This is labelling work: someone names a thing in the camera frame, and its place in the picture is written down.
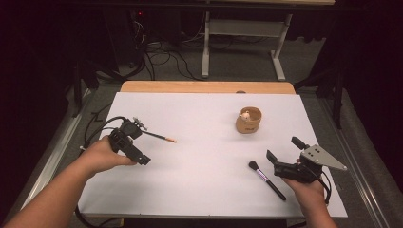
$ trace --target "brown cup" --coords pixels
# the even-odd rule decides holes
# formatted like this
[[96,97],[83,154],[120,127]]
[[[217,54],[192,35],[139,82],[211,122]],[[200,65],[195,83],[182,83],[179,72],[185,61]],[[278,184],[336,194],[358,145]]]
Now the brown cup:
[[[249,119],[244,120],[241,114],[249,111]],[[239,133],[242,134],[251,134],[255,133],[259,129],[259,124],[261,120],[261,112],[257,107],[247,106],[244,107],[239,116],[237,117],[237,121],[235,126]]]

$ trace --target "white tabletop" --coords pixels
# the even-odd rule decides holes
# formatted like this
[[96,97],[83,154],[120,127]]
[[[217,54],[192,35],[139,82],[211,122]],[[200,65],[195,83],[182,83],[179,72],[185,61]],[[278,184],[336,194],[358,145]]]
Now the white tabletop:
[[[259,130],[240,134],[239,111],[262,112]],[[137,117],[148,131],[178,142],[143,134],[134,141],[151,162],[115,167],[90,179],[79,201],[87,216],[302,218],[293,191],[275,177],[265,158],[270,149],[280,162],[294,163],[299,149],[293,136],[310,145],[317,139],[298,95],[117,93],[108,118]],[[110,126],[118,127],[120,122]],[[285,195],[276,193],[248,167],[260,170]],[[324,171],[331,178],[329,170]],[[335,188],[329,212],[347,214]]]

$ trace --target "silver gripper plate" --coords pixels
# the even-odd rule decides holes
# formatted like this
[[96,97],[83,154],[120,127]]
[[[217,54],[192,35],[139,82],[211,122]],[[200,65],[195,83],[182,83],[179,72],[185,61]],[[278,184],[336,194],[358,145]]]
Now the silver gripper plate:
[[347,167],[342,164],[340,161],[335,159],[332,155],[330,155],[325,149],[318,145],[313,145],[308,149],[305,149],[301,152],[301,155],[308,160],[321,164],[324,166],[328,166],[330,168],[336,168],[340,170],[347,170]]

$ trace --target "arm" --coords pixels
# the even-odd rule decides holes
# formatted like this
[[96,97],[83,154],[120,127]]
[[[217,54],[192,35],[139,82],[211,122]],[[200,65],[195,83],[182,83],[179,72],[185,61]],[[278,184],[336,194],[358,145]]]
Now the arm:
[[53,179],[5,228],[67,227],[88,179],[117,165],[133,164],[128,157],[114,153],[105,136]]
[[324,200],[323,186],[319,181],[300,183],[295,180],[283,179],[295,192],[302,214],[310,228],[335,228],[335,222],[329,215]]

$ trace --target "person's left arm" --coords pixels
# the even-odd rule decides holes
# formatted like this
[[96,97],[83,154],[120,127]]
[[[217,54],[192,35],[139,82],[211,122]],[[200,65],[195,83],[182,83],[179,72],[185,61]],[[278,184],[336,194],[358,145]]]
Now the person's left arm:
[[4,227],[67,227],[88,179],[117,165],[133,165],[114,153],[107,136],[53,179]]

